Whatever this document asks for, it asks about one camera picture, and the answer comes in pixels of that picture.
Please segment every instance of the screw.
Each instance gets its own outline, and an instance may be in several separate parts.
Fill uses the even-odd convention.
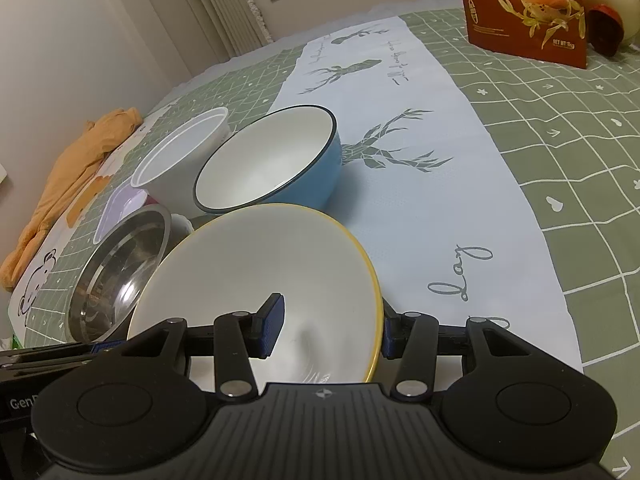
[[[241,397],[251,391],[251,385],[246,381],[227,381],[220,386],[220,392],[227,397]]]
[[[396,384],[396,391],[405,397],[418,397],[429,391],[429,387],[422,381],[412,379]]]

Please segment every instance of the red object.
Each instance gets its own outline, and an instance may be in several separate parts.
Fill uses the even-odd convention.
[[[582,0],[463,0],[469,43],[578,68],[587,65]]]
[[[615,56],[625,37],[620,15],[611,7],[597,5],[587,12],[587,38],[603,56]]]

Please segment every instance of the stainless steel bowl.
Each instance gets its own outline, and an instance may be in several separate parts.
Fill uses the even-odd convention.
[[[123,218],[84,266],[66,314],[74,341],[126,337],[138,298],[165,256],[193,229],[159,204]]]

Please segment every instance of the brown bag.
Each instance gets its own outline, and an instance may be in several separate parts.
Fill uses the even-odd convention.
[[[582,0],[464,0],[474,45],[586,68]]]

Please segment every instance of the burger image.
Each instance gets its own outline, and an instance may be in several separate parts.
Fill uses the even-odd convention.
[[[569,0],[520,0],[529,14],[544,23],[565,21],[571,14]]]

